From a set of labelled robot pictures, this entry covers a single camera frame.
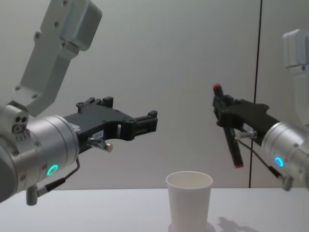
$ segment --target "white wall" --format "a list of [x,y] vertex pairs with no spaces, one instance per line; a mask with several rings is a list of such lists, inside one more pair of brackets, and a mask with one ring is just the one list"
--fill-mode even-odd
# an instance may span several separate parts
[[[264,1],[257,103],[269,105],[269,114],[280,121],[300,125],[294,110],[294,84],[284,68],[282,35],[295,29],[309,29],[308,0]],[[255,150],[267,157],[255,145]],[[257,158],[253,159],[253,187],[281,186]]]
[[[159,122],[155,133],[112,141],[110,154],[82,154],[80,171],[62,189],[160,188],[180,170],[208,173],[215,187],[247,187],[249,152],[241,150],[245,167],[236,170],[216,126],[212,85],[253,100],[260,1],[93,2],[104,20],[42,115],[66,116],[76,112],[76,102],[113,96],[115,108],[131,116],[155,109]],[[19,82],[48,3],[0,1],[2,95]]]

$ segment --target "white paper cup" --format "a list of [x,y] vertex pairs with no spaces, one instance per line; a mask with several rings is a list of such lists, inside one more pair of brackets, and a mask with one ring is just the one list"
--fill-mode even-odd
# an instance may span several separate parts
[[206,232],[213,179],[199,172],[176,172],[166,182],[171,232]]

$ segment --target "glowing blue ring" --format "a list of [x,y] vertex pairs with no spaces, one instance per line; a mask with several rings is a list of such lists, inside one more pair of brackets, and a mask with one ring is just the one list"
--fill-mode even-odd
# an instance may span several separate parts
[[48,175],[48,176],[51,176],[52,174],[54,174],[54,173],[58,170],[58,168],[59,168],[59,167],[58,167],[57,164],[51,166],[50,169],[49,169],[48,172],[47,172],[47,175]]
[[275,162],[279,167],[283,167],[283,160],[280,157],[275,158]]

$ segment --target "red tip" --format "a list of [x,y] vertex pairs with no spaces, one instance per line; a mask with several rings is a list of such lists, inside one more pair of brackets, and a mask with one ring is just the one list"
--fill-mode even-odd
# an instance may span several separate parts
[[219,88],[221,87],[221,84],[215,84],[212,88],[215,89],[215,88]]

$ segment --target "white table surface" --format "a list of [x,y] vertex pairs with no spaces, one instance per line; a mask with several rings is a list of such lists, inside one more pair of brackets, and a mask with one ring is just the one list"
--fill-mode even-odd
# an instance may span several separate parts
[[[53,191],[27,206],[22,192],[0,204],[1,232],[167,232],[167,189]],[[308,232],[309,191],[215,188],[209,232]]]

